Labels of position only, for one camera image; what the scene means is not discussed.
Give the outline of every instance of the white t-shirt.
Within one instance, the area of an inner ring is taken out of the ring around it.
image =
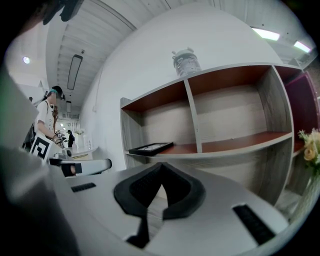
[[[44,122],[44,126],[50,131],[54,132],[54,117],[52,115],[53,110],[50,107],[50,103],[47,100],[41,101],[36,107],[39,111],[35,121],[34,121],[34,132],[37,135],[45,136],[41,131],[38,130],[38,121]]]

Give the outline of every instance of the wooden shelf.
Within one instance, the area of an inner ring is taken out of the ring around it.
[[[244,149],[251,146],[262,145],[264,143],[273,142],[283,136],[290,135],[290,132],[274,132],[274,131],[265,131],[250,136],[227,139],[213,142],[202,143],[202,152],[221,152],[221,151],[230,151]]]
[[[197,144],[174,145],[162,151],[160,155],[165,154],[196,154]]]
[[[289,98],[295,140],[299,140],[298,132],[311,133],[313,128],[320,128],[320,110],[315,87],[308,75],[304,73],[285,85]]]
[[[168,103],[182,100],[188,100],[188,95],[183,80],[165,86],[161,89],[157,89],[148,95],[143,95],[137,99],[134,99],[129,104],[123,106],[122,109],[141,113],[166,105]]]
[[[197,153],[197,145],[194,143],[174,145],[159,154],[146,157],[163,159],[205,159],[234,156],[238,154],[245,154],[253,151],[258,151],[267,148],[271,145],[282,142],[284,140],[287,140],[291,137],[291,132],[265,131],[258,134],[236,139],[203,143],[203,153]]]
[[[299,67],[294,67],[294,66],[289,67],[289,66],[275,65],[274,67],[283,82],[287,81],[288,79],[292,79],[292,77],[295,77],[302,72],[302,70]]]
[[[269,65],[237,66],[188,78],[192,94],[198,95],[234,86],[253,85],[270,69]]]

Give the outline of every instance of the ceiling panel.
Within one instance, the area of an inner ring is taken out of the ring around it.
[[[251,27],[280,33],[278,42],[267,42],[284,62],[304,55],[293,48],[295,41],[315,46],[299,20],[279,0],[84,0],[78,14],[64,28],[55,67],[55,81],[66,99],[80,107],[98,70],[128,35],[152,18],[194,2],[225,11]],[[75,54],[83,60],[74,90],[70,91],[67,83]]]
[[[90,85],[106,58],[133,32],[130,26],[102,6],[85,0],[78,14],[67,23],[62,37],[56,81],[66,95],[66,100],[72,102],[72,107],[82,106]],[[83,60],[74,90],[68,90],[70,65],[76,54],[82,56]],[[63,111],[65,104],[60,104],[60,107]]]

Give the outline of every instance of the black slot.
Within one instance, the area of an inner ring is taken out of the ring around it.
[[[91,183],[86,183],[86,184],[82,184],[82,185],[72,186],[71,189],[74,193],[76,193],[79,191],[92,189],[94,187],[96,187],[96,184],[91,182]]]
[[[259,245],[264,244],[275,236],[246,204],[232,209]]]

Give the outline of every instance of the man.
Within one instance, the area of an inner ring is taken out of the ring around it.
[[[68,142],[68,148],[72,148],[72,144],[75,141],[75,136],[72,134],[71,130],[68,130],[67,133],[69,134],[69,139],[65,140],[64,142]]]

